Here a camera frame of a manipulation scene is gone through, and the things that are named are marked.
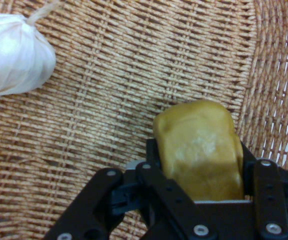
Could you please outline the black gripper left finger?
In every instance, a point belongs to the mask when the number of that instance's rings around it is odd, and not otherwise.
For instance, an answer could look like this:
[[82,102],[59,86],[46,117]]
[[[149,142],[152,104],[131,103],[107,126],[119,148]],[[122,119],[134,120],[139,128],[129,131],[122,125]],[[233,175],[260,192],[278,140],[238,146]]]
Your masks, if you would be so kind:
[[139,211],[145,240],[216,240],[205,211],[161,171],[157,141],[146,142],[146,160],[131,169],[104,168],[85,185],[46,233],[47,240],[107,240],[125,214]]

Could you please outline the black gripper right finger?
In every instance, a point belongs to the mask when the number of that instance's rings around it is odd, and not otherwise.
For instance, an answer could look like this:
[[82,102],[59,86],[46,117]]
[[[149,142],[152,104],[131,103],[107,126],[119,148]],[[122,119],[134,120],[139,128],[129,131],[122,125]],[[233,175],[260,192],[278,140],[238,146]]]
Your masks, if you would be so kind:
[[288,240],[288,170],[243,150],[244,193],[252,197],[257,239]]

